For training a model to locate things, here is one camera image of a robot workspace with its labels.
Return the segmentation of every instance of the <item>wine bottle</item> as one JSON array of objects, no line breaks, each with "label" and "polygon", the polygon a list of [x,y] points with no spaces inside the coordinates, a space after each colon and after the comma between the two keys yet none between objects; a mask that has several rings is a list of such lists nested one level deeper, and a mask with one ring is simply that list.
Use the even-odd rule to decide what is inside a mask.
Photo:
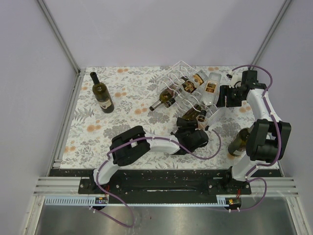
[{"label": "wine bottle", "polygon": [[200,105],[195,104],[194,107],[190,108],[181,118],[188,121],[196,120],[196,117],[200,114],[200,111]]},{"label": "wine bottle", "polygon": [[[183,76],[181,77],[181,79],[183,79],[184,81],[187,81],[188,78]],[[154,103],[153,105],[151,105],[149,107],[149,109],[151,111],[154,111],[158,106],[160,106],[161,104],[164,104],[165,102],[167,102],[169,99],[171,99],[174,96],[174,91],[176,90],[176,88],[179,86],[178,83],[174,83],[171,86],[169,86],[168,88],[166,88],[165,90],[163,90],[159,96],[159,99],[156,103]]]},{"label": "wine bottle", "polygon": [[113,112],[114,104],[112,102],[107,86],[104,83],[99,82],[98,76],[95,72],[91,72],[90,77],[92,78],[94,83],[92,87],[92,92],[96,97],[102,111],[106,114]]},{"label": "wine bottle", "polygon": [[198,117],[198,121],[199,122],[204,122],[205,121],[205,116],[206,116],[206,113],[207,111],[202,109],[200,114],[199,114],[199,117]]},{"label": "wine bottle", "polygon": [[209,74],[209,79],[205,85],[204,91],[202,92],[200,104],[207,107],[214,104],[215,96],[219,91],[221,77],[222,75],[219,73],[211,72]]},{"label": "wine bottle", "polygon": [[249,137],[249,128],[244,128],[238,132],[236,137],[228,146],[228,152],[234,157],[239,157],[246,150],[246,141]]},{"label": "wine bottle", "polygon": [[[193,75],[188,81],[184,82],[176,90],[176,96],[179,96],[181,99],[184,99],[189,94],[194,92],[199,86],[201,86],[207,79],[208,79],[207,75],[202,70],[200,70],[195,75]],[[165,107],[169,108],[174,103],[175,100],[172,100],[171,102],[168,100],[165,104]]]}]

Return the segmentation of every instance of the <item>bottle lying on side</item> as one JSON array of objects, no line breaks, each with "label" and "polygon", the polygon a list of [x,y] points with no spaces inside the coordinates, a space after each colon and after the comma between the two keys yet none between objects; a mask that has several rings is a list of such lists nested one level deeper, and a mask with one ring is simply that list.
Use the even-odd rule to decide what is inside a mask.
[{"label": "bottle lying on side", "polygon": [[[181,77],[182,80],[187,81],[188,77]],[[151,105],[149,107],[149,109],[151,111],[154,111],[158,106],[160,106],[161,104],[166,103],[169,99],[171,99],[174,96],[174,91],[177,89],[177,87],[179,87],[178,83],[174,83],[172,85],[170,85],[168,88],[164,89],[157,102],[155,102],[153,105]]]},{"label": "bottle lying on side", "polygon": [[184,82],[177,88],[174,92],[174,96],[165,102],[165,107],[169,108],[176,102],[176,97],[179,96],[184,99],[186,96],[194,92],[199,86],[201,86],[208,79],[205,72],[200,70],[195,75],[193,75],[188,81]]}]

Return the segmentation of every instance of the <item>green wine bottle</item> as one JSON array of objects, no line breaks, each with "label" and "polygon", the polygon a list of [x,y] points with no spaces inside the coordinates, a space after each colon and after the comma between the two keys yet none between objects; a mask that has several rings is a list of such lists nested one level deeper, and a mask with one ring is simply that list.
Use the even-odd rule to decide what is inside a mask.
[{"label": "green wine bottle", "polygon": [[[182,80],[187,81],[188,77],[181,77]],[[159,99],[156,103],[154,103],[153,105],[151,105],[149,107],[149,109],[151,111],[154,111],[158,106],[160,106],[161,104],[166,103],[168,100],[170,100],[173,96],[174,96],[174,90],[176,90],[176,88],[179,86],[178,83],[174,83],[171,86],[169,86],[168,88],[166,88],[165,90],[163,90],[161,92],[161,94],[159,95]]]},{"label": "green wine bottle", "polygon": [[188,121],[196,120],[196,117],[200,114],[200,111],[200,105],[196,104],[193,108],[190,108],[181,118]]},{"label": "green wine bottle", "polygon": [[238,132],[236,137],[228,146],[228,152],[234,157],[240,157],[246,150],[246,141],[249,137],[249,128],[244,128]]},{"label": "green wine bottle", "polygon": [[102,111],[106,114],[112,113],[114,110],[114,104],[109,94],[108,88],[104,83],[99,82],[98,76],[95,72],[90,73],[90,77],[93,80],[94,86],[92,92],[96,97]]}]

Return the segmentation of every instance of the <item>clear glass bottle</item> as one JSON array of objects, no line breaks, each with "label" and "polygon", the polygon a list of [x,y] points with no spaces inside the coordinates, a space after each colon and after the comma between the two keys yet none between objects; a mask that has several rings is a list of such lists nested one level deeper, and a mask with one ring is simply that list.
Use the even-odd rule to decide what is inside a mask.
[{"label": "clear glass bottle", "polygon": [[202,92],[202,98],[200,103],[209,107],[214,104],[215,96],[219,92],[220,81],[222,75],[220,73],[211,72],[209,74],[208,81],[205,85],[204,91]]}]

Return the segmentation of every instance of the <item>standing wine bottle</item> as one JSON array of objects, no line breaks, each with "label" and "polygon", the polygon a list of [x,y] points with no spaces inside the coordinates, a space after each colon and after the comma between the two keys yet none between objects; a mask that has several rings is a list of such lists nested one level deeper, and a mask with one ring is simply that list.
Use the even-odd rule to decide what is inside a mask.
[{"label": "standing wine bottle", "polygon": [[[183,79],[184,81],[187,81],[188,78],[183,76],[181,77],[181,79]],[[176,90],[176,88],[179,86],[179,84],[174,83],[172,84],[170,87],[166,88],[165,90],[163,90],[159,96],[159,99],[156,103],[154,103],[153,105],[151,105],[149,107],[149,109],[151,111],[154,111],[158,106],[160,106],[161,104],[164,104],[166,101],[168,101],[169,99],[171,99],[174,96],[174,90]]]},{"label": "standing wine bottle", "polygon": [[249,128],[244,128],[238,132],[236,137],[228,146],[228,152],[234,157],[239,157],[246,150],[246,141],[249,137]]},{"label": "standing wine bottle", "polygon": [[99,82],[98,76],[95,72],[90,73],[90,77],[93,80],[94,86],[92,92],[96,97],[102,111],[106,114],[112,113],[114,110],[114,104],[109,94],[108,88],[104,83]]}]

